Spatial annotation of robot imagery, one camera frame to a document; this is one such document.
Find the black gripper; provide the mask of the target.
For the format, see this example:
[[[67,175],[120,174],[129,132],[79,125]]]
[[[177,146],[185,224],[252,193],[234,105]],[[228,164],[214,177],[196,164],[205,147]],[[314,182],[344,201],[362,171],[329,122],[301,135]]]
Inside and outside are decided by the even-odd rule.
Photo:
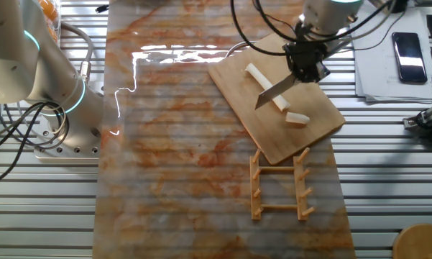
[[[302,83],[318,83],[327,77],[328,69],[323,64],[327,54],[324,43],[312,43],[306,36],[310,32],[303,23],[295,25],[296,42],[283,45],[289,71]]]

